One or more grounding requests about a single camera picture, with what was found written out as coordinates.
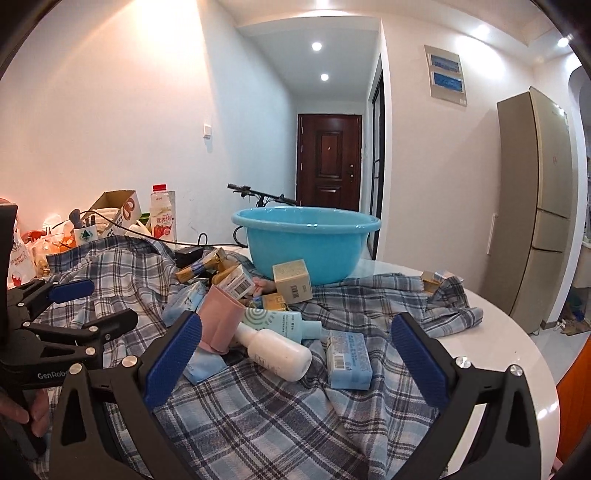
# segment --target metal screw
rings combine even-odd
[[[134,366],[138,362],[138,358],[135,355],[128,355],[122,361],[121,365],[125,368]]]
[[[516,377],[523,375],[523,369],[519,365],[511,365],[509,367],[509,372],[511,372]]]
[[[456,358],[456,365],[460,368],[470,368],[472,366],[472,362],[470,362],[466,356],[459,356]]]
[[[70,367],[70,373],[71,373],[72,375],[79,374],[80,372],[82,372],[82,365],[80,365],[80,364],[73,364],[73,365]]]

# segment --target bicycle handlebar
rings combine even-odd
[[[297,202],[295,200],[286,198],[283,194],[280,196],[271,195],[269,193],[258,192],[256,190],[252,190],[249,186],[243,185],[242,187],[238,185],[234,185],[233,183],[228,183],[228,188],[230,190],[234,190],[234,192],[240,193],[243,197],[247,195],[256,195],[258,197],[267,197],[277,203],[285,203],[286,205],[297,206]]]

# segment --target pink cup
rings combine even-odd
[[[245,309],[242,303],[212,285],[197,311],[202,324],[199,346],[211,353],[227,353]]]

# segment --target plaid cloth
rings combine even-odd
[[[254,267],[240,257],[250,270]],[[105,345],[103,364],[141,355],[165,332],[160,322],[168,298],[179,291],[170,251],[159,244],[110,237],[49,257],[60,282],[90,278],[93,295],[50,308],[39,322],[79,327],[125,308],[138,327]],[[333,390],[327,384],[326,345],[304,344],[313,353],[299,382],[285,382],[231,351],[232,365],[191,385],[181,377],[171,398],[155,411],[166,433],[207,479],[391,478],[421,442],[437,416],[389,341],[394,314],[408,311],[432,337],[449,335],[482,320],[470,309],[462,285],[446,280],[429,295],[418,277],[400,274],[347,279],[314,288],[314,299],[293,307],[325,329],[361,332],[374,371],[371,389]],[[52,399],[57,402],[59,389]],[[129,464],[148,475],[116,406],[110,413]],[[48,477],[48,453],[33,467]]]

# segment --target refrigerator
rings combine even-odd
[[[497,104],[501,193],[481,295],[527,333],[548,320],[564,270],[573,163],[564,110],[535,88]]]

